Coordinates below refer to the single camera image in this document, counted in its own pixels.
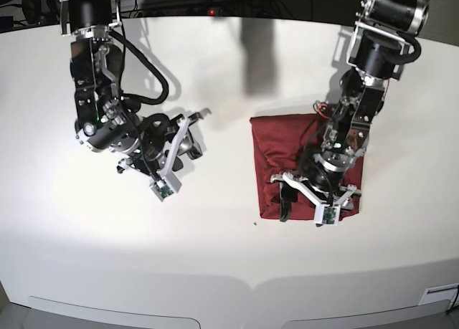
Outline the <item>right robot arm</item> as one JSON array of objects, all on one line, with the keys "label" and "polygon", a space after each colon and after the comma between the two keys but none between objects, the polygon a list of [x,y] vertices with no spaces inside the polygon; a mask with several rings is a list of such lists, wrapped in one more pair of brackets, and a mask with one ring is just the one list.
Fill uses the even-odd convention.
[{"label": "right robot arm", "polygon": [[[195,160],[203,155],[190,128],[210,113],[204,109],[173,118],[164,113],[138,115],[143,105],[162,104],[169,83],[147,57],[126,38],[120,0],[59,0],[60,30],[73,36],[70,73],[75,85],[76,139],[91,151],[123,154],[117,172],[133,169],[150,178],[160,201],[177,194],[181,182],[181,156]],[[124,92],[121,83],[126,52],[159,81],[161,93],[146,97]]]}]

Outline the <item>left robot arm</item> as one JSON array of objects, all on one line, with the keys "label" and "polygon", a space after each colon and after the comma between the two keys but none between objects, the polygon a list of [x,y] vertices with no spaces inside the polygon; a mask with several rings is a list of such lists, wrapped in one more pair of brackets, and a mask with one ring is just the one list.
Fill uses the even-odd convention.
[{"label": "left robot arm", "polygon": [[390,80],[417,60],[428,0],[362,0],[335,103],[250,120],[260,215],[335,225],[359,212],[363,157]]}]

